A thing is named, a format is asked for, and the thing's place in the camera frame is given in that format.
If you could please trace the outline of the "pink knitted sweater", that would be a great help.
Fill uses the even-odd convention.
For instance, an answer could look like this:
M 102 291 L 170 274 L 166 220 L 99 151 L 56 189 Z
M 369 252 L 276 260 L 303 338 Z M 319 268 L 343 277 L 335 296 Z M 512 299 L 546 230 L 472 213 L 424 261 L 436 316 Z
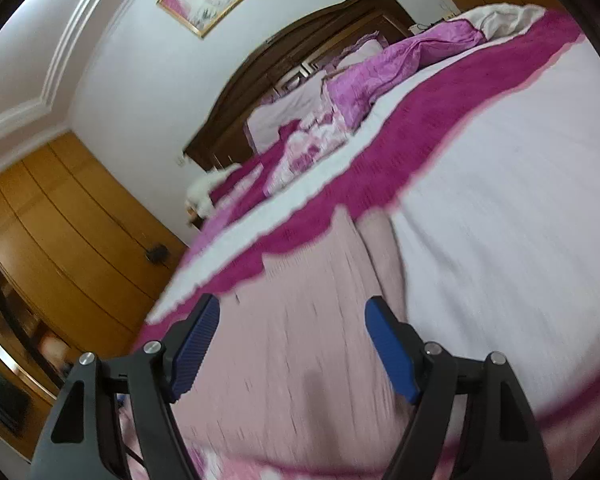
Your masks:
M 191 448 L 302 472 L 375 472 L 391 460 L 408 411 L 368 336 L 366 301 L 406 317 L 389 217 L 352 219 L 220 298 L 220 322 L 193 388 L 173 413 Z

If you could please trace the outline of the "striped magenta white bedspread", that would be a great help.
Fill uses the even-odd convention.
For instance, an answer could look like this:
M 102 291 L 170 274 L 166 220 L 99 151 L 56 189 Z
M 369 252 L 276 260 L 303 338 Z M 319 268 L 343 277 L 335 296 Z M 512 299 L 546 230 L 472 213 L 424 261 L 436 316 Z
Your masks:
M 145 320 L 160 338 L 203 292 L 219 298 L 323 235 L 338 207 L 379 209 L 399 247 L 404 321 L 449 352 L 503 352 L 553 476 L 600 437 L 600 57 L 577 21 L 539 6 L 464 13 L 486 41 L 384 94 L 348 143 L 273 196 L 278 148 L 242 165 Z M 377 479 L 186 448 L 205 479 Z

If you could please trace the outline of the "dark wooden headboard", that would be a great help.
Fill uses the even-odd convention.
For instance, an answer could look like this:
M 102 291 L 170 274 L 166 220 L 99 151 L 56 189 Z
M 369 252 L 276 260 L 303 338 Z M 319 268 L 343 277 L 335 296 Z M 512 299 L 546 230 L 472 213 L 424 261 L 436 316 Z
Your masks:
M 244 123 L 262 99 L 294 90 L 370 32 L 394 44 L 414 24 L 398 0 L 344 0 L 299 18 L 246 57 L 183 154 L 204 170 L 244 162 L 253 153 Z

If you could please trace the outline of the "wooden wardrobe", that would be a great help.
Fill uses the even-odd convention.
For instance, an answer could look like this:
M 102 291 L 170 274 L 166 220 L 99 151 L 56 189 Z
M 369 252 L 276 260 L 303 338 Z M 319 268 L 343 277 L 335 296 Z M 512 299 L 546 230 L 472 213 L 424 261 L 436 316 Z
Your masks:
M 166 245 L 165 264 L 145 250 Z M 73 133 L 0 174 L 0 438 L 33 454 L 62 370 L 123 356 L 184 244 Z

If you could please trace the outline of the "white plush toy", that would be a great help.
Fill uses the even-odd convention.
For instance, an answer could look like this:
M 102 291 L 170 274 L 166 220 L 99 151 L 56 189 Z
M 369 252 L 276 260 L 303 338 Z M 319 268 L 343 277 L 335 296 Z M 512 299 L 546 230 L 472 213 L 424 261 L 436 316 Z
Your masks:
M 185 196 L 185 210 L 189 217 L 209 218 L 214 211 L 211 192 L 241 166 L 234 162 L 226 168 L 212 168 L 189 185 Z

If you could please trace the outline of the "floral pink quilt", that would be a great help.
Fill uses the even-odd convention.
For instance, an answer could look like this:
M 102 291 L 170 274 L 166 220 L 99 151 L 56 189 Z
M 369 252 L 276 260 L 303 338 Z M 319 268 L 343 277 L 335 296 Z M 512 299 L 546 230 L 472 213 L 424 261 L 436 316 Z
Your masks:
M 279 158 L 262 170 L 264 195 L 277 194 L 348 143 L 375 102 L 418 70 L 485 41 L 466 20 L 443 22 L 323 78 L 309 108 L 283 122 Z

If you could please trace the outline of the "lilac ruffled pillow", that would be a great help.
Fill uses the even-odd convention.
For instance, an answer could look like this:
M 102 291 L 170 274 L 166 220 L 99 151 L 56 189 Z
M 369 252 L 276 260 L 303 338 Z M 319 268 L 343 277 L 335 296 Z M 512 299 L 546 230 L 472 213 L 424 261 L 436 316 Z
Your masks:
M 268 150 L 279 139 L 279 128 L 296 119 L 305 118 L 321 104 L 323 79 L 320 70 L 297 89 L 275 102 L 257 106 L 246 120 L 245 128 L 251 148 L 257 154 Z

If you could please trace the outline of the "black bag on wardrobe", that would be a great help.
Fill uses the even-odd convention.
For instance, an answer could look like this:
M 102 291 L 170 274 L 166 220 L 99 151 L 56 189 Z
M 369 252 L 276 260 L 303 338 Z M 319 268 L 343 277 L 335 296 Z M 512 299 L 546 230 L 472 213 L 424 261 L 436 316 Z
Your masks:
M 163 244 L 145 250 L 145 257 L 151 264 L 165 264 L 170 257 L 170 250 Z

